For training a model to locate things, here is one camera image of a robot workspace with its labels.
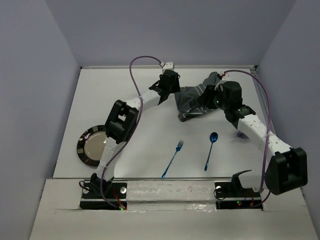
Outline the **grey striped cloth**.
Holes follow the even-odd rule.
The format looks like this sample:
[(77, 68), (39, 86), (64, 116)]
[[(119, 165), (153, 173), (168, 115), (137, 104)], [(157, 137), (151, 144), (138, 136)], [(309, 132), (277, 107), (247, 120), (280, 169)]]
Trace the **grey striped cloth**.
[(178, 110), (178, 118), (181, 122), (186, 122), (217, 110), (201, 107), (197, 102), (197, 98), (204, 93), (207, 85), (216, 86), (221, 80), (220, 77), (221, 76), (218, 72), (211, 72), (209, 76), (197, 86), (181, 87), (180, 92), (176, 92), (174, 94)]

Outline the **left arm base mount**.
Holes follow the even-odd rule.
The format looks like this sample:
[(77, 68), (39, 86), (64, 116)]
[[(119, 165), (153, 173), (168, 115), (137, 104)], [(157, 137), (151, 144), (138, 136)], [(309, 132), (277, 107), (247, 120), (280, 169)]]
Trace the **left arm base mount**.
[(82, 189), (79, 208), (82, 210), (107, 210), (107, 211), (125, 211), (127, 209), (127, 190), (126, 182), (114, 181), (110, 187), (107, 187), (103, 195), (100, 189), (91, 187), (88, 180), (79, 181)]

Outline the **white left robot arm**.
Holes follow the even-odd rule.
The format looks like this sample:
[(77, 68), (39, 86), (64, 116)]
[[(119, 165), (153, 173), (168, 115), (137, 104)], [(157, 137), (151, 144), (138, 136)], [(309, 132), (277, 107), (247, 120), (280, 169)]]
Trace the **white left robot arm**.
[(122, 150), (135, 132), (145, 110), (160, 105), (170, 94), (180, 91), (180, 75), (166, 69), (142, 95), (128, 101), (117, 100), (105, 122), (105, 145), (98, 167), (90, 177), (90, 188), (97, 196), (110, 194), (115, 166)]

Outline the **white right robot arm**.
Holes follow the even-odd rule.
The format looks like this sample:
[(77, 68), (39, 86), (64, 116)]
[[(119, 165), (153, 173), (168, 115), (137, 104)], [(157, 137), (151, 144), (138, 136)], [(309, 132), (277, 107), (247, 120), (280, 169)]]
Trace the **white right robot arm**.
[(235, 196), (242, 196), (248, 189), (280, 195), (308, 183), (307, 153), (301, 147), (291, 147), (268, 130), (256, 112), (243, 104), (238, 82), (223, 80), (218, 86), (208, 85), (197, 101), (204, 108), (222, 110), (226, 120), (263, 152), (261, 175), (246, 175), (230, 183)]

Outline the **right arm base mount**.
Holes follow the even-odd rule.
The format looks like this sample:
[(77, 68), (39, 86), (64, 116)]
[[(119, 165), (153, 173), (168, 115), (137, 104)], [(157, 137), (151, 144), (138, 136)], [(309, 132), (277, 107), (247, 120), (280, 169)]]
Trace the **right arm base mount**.
[(231, 181), (218, 181), (214, 186), (217, 210), (263, 209), (261, 195), (252, 189), (237, 187)]

